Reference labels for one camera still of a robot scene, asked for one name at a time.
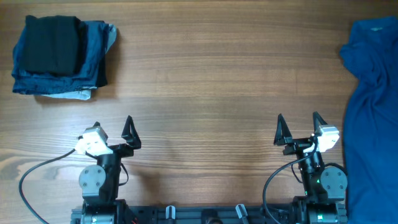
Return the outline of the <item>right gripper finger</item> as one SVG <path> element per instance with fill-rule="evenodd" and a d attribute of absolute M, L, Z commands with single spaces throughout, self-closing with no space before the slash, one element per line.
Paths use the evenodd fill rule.
<path fill-rule="evenodd" d="M 277 117 L 277 129 L 274 137 L 274 145 L 283 146 L 292 143 L 292 134 L 282 114 Z"/>
<path fill-rule="evenodd" d="M 327 125 L 327 122 L 320 116 L 317 111 L 313 112 L 313 128 L 314 132 L 317 132 L 320 128 Z"/>

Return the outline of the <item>black polo shirt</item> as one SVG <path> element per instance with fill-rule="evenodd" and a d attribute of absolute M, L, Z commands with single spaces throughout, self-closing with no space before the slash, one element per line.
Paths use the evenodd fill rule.
<path fill-rule="evenodd" d="M 85 23 L 75 16 L 25 17 L 21 68 L 73 75 L 81 65 Z"/>

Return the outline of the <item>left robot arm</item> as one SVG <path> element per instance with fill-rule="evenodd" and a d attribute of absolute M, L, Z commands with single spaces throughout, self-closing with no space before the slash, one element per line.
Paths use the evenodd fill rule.
<path fill-rule="evenodd" d="M 125 170 L 121 160 L 132 157 L 134 150 L 141 148 L 141 140 L 134 127 L 131 116 L 128 116 L 121 134 L 126 141 L 109 146 L 108 135 L 96 122 L 85 129 L 75 146 L 79 154 L 86 154 L 96 159 L 96 164 L 82 170 L 79 185 L 82 189 L 83 206 L 81 211 L 71 215 L 72 223 L 105 224 L 105 223 L 138 223 L 138 217 L 129 208 L 124 199 L 118 199 L 120 173 Z"/>

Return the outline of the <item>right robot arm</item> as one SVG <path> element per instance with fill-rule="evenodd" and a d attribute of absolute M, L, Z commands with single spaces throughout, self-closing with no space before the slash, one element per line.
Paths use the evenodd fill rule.
<path fill-rule="evenodd" d="M 340 138 L 336 126 L 327 124 L 313 113 L 313 133 L 307 138 L 293 138 L 284 117 L 277 117 L 274 144 L 283 146 L 283 155 L 295 155 L 300 170 L 304 196 L 289 204 L 287 223 L 346 223 L 348 178 L 338 164 L 324 163 L 322 153 L 334 147 Z"/>

